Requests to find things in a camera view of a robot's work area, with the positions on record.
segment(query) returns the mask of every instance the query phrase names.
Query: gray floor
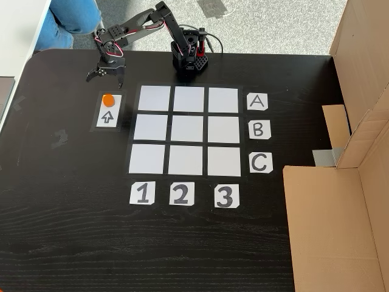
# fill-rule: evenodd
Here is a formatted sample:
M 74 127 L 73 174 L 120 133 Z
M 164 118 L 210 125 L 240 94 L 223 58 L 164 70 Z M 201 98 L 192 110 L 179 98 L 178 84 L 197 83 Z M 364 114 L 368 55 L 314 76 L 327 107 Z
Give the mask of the gray floor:
M 227 13 L 206 18 L 197 0 L 165 0 L 179 23 L 205 27 L 224 52 L 328 54 L 346 0 L 222 0 Z M 159 0 L 97 0 L 106 27 L 153 8 Z M 133 50 L 170 51 L 166 29 L 136 41 Z M 212 41 L 215 51 L 217 41 Z M 75 49 L 94 49 L 91 36 L 76 36 Z

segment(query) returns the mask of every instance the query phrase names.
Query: robotic arm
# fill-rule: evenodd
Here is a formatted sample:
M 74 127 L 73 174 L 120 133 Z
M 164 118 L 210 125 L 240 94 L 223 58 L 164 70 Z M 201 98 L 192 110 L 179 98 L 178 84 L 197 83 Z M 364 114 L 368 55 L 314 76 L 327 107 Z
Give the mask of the robotic arm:
M 145 23 L 149 21 L 152 24 L 145 26 Z M 88 73 L 86 81 L 89 82 L 96 76 L 116 75 L 119 88 L 121 88 L 126 68 L 122 48 L 164 26 L 173 38 L 171 51 L 176 69 L 178 71 L 201 71 L 208 63 L 204 44 L 207 32 L 203 28 L 199 30 L 181 29 L 170 9 L 161 1 L 156 5 L 155 10 L 148 9 L 122 25 L 117 24 L 107 30 L 97 31 L 95 40 L 98 42 L 100 61 Z

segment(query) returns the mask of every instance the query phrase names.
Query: arrow symbol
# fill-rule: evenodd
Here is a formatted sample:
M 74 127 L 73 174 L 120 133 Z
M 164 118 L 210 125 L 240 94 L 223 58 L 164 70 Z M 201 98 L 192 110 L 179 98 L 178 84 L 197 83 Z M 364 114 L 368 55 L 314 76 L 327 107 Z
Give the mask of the arrow symbol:
M 104 116 L 102 116 L 102 119 L 104 119 L 104 123 L 109 123 L 109 120 L 113 120 L 114 117 L 112 117 L 111 112 L 108 111 Z

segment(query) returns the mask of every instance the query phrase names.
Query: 3x3 grid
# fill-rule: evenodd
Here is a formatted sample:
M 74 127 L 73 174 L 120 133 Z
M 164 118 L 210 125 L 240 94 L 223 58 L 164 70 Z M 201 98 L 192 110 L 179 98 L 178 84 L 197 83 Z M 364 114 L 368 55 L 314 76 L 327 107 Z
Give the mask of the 3x3 grid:
M 128 173 L 241 176 L 238 89 L 142 86 L 137 104 Z

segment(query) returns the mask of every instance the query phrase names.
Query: orange ball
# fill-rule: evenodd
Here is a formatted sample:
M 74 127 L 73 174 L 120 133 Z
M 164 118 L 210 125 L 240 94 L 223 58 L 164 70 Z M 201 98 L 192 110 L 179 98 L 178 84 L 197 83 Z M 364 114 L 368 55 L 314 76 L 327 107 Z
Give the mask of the orange ball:
M 114 106 L 115 98 L 112 94 L 104 94 L 103 95 L 103 103 L 107 108 Z

